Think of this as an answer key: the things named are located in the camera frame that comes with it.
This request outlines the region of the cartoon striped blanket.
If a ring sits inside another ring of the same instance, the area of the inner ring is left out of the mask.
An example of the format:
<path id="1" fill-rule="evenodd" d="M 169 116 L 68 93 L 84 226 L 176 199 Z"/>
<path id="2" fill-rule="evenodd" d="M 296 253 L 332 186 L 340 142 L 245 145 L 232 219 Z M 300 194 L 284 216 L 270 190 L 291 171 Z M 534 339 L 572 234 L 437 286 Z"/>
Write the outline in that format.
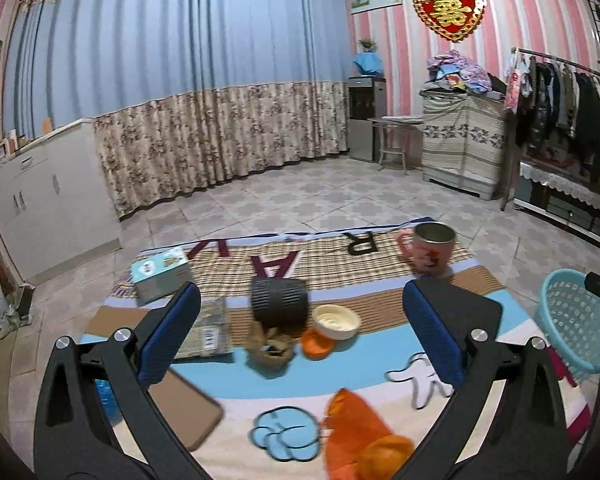
<path id="1" fill-rule="evenodd" d="M 453 389 L 438 377 L 402 308 L 415 274 L 396 226 L 211 237 L 145 250 L 143 266 L 184 256 L 202 299 L 192 339 L 149 394 L 217 479 L 326 479 L 329 404 L 343 400 L 419 442 Z M 289 351 L 276 364 L 247 349 L 251 283 L 306 284 L 297 325 L 263 327 Z"/>

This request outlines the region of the blue floral curtain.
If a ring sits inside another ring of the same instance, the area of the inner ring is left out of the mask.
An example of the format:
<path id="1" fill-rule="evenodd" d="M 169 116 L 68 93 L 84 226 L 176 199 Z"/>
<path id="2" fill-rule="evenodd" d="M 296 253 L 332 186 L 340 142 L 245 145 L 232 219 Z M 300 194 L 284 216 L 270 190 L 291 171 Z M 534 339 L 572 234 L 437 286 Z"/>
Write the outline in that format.
<path id="1" fill-rule="evenodd" d="M 346 0 L 21 0 L 3 125 L 91 119 L 119 216 L 347 147 Z"/>

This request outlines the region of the patterned packet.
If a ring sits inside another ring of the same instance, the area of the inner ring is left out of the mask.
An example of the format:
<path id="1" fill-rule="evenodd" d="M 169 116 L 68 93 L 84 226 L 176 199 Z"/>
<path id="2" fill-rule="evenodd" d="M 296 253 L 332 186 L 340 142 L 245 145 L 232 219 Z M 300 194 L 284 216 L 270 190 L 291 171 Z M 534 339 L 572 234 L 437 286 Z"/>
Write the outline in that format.
<path id="1" fill-rule="evenodd" d="M 198 318 L 176 352 L 175 359 L 215 358 L 232 351 L 226 299 L 204 300 Z"/>

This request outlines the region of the brown phone case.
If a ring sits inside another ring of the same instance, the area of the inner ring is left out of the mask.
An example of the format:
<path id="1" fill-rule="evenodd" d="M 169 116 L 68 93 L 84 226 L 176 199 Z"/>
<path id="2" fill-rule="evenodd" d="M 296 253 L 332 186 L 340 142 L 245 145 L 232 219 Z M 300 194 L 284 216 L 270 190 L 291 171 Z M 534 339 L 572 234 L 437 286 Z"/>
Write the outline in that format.
<path id="1" fill-rule="evenodd" d="M 189 452 L 200 448 L 224 416 L 217 400 L 172 370 L 166 372 L 161 382 L 151 385 L 148 393 Z"/>

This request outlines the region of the cream plastic bowl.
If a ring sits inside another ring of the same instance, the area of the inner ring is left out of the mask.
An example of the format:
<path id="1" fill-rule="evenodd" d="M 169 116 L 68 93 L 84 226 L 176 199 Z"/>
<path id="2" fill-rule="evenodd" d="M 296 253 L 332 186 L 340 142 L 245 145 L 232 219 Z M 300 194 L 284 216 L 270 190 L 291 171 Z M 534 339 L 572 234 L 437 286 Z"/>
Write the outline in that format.
<path id="1" fill-rule="evenodd" d="M 322 304 L 312 311 L 315 329 L 336 341 L 353 338 L 361 327 L 361 319 L 353 310 L 338 304 Z"/>

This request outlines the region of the pile of folded clothes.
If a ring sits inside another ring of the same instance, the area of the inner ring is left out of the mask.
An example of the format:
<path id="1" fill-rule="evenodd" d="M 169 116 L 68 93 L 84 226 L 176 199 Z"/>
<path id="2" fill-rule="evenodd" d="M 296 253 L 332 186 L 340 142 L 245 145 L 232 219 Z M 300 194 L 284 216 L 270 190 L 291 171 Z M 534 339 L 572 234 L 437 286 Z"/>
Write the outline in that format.
<path id="1" fill-rule="evenodd" d="M 428 81 L 444 90 L 468 92 L 486 96 L 489 92 L 504 94 L 506 84 L 490 74 L 472 58 L 457 50 L 428 58 Z"/>

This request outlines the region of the red heart wall decoration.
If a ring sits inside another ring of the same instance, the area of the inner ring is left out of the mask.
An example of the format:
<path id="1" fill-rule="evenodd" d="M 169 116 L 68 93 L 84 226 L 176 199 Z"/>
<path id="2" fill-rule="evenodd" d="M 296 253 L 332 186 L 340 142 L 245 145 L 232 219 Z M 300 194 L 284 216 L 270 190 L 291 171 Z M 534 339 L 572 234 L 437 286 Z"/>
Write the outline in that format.
<path id="1" fill-rule="evenodd" d="M 480 25 L 486 0 L 413 0 L 416 14 L 440 37 L 459 44 Z"/>

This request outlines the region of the grey water dispenser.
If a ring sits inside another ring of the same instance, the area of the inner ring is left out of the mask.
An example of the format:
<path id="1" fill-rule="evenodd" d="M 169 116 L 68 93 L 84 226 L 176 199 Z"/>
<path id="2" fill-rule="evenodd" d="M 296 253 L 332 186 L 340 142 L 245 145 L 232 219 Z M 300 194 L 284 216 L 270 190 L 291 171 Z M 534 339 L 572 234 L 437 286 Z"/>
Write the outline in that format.
<path id="1" fill-rule="evenodd" d="M 362 162 L 376 162 L 377 134 L 373 119 L 387 114 L 387 90 L 384 77 L 350 77 L 348 90 L 349 155 Z"/>

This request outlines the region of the orange plastic bag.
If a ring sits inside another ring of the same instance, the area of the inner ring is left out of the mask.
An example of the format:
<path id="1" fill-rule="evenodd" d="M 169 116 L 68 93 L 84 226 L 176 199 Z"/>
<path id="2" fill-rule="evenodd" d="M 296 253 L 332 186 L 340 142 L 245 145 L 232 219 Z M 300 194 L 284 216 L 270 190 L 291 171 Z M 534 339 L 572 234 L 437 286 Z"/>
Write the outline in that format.
<path id="1" fill-rule="evenodd" d="M 415 451 L 411 439 L 395 434 L 362 396 L 345 388 L 329 400 L 322 428 L 329 479 L 391 479 Z"/>

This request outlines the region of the blue covered pot plant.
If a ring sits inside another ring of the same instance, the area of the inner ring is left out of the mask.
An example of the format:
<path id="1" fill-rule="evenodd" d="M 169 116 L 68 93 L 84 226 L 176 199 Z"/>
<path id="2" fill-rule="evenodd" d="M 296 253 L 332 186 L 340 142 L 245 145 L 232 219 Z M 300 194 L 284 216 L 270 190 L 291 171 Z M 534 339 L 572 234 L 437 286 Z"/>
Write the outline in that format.
<path id="1" fill-rule="evenodd" d="M 353 58 L 353 65 L 361 76 L 384 76 L 384 64 L 377 53 L 377 44 L 373 39 L 361 38 L 358 40 L 360 50 Z"/>

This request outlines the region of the white cabinet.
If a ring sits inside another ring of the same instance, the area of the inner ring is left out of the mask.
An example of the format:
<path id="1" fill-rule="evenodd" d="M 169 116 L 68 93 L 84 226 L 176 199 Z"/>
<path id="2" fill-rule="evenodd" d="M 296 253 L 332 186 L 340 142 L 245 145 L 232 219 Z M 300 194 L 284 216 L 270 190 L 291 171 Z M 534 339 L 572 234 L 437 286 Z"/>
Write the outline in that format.
<path id="1" fill-rule="evenodd" d="M 0 241 L 18 278 L 44 283 L 121 247 L 121 226 L 81 118 L 0 161 Z"/>

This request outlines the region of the brown wrapper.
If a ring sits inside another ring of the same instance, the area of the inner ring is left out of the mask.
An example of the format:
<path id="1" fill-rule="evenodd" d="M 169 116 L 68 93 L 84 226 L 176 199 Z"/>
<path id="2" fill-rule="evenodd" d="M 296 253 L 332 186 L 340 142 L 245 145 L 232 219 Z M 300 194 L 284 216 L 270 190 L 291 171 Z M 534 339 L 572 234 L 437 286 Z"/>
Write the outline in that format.
<path id="1" fill-rule="evenodd" d="M 279 333 L 275 327 L 265 330 L 252 321 L 245 341 L 249 359 L 267 370 L 282 370 L 294 358 L 294 338 Z"/>

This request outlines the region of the black ribbed cup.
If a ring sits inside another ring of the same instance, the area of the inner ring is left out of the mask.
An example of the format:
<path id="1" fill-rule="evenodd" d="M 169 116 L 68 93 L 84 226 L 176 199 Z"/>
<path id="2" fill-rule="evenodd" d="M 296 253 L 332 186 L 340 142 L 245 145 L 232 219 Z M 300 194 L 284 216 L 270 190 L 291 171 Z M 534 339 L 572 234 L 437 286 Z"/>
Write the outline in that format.
<path id="1" fill-rule="evenodd" d="M 259 278 L 250 284 L 252 317 L 264 328 L 303 330 L 309 319 L 306 282 L 296 278 Z"/>

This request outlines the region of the orange lid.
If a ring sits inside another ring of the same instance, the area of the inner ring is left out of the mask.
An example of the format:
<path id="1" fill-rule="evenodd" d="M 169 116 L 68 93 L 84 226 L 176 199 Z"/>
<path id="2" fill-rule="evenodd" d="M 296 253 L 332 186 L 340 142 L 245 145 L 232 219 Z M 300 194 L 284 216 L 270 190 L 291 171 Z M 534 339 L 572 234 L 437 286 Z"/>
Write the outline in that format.
<path id="1" fill-rule="evenodd" d="M 327 358 L 336 348 L 336 341 L 308 328 L 300 336 L 301 349 L 307 359 L 318 361 Z"/>

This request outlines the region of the light blue plastic basket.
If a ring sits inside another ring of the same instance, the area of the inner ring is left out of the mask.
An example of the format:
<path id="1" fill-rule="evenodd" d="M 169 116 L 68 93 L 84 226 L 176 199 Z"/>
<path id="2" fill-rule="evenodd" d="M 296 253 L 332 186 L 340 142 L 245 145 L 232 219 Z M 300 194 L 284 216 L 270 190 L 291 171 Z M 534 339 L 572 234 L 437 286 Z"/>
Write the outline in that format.
<path id="1" fill-rule="evenodd" d="M 585 288 L 586 278 L 572 269 L 553 271 L 534 316 L 576 384 L 600 374 L 600 296 Z"/>

